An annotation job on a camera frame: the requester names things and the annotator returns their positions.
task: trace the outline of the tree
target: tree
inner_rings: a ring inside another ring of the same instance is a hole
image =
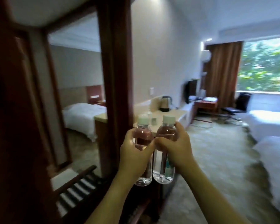
[[[280,92],[280,45],[246,42],[237,84],[238,90]]]

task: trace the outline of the wall socket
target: wall socket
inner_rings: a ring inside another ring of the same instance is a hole
[[[154,94],[155,94],[155,88],[154,88],[154,87],[151,87],[151,88],[149,89],[149,94],[150,94],[150,95],[154,95]]]

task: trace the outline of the red headboard panel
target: red headboard panel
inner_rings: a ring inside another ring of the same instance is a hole
[[[95,105],[98,103],[98,101],[101,101],[103,99],[102,85],[86,86],[86,93],[87,93],[87,101],[91,105]]]

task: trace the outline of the forearm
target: forearm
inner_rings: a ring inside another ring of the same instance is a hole
[[[194,160],[182,168],[181,174],[191,188],[209,224],[250,223],[234,210]]]
[[[123,204],[133,184],[117,173],[101,203],[93,211],[86,224],[118,223]]]

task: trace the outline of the person's left hand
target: person's left hand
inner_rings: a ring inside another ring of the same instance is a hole
[[[120,147],[120,162],[118,174],[123,175],[125,180],[134,184],[145,172],[149,159],[155,150],[152,141],[143,151],[136,149],[133,143],[133,132],[131,129],[125,135],[123,144]]]

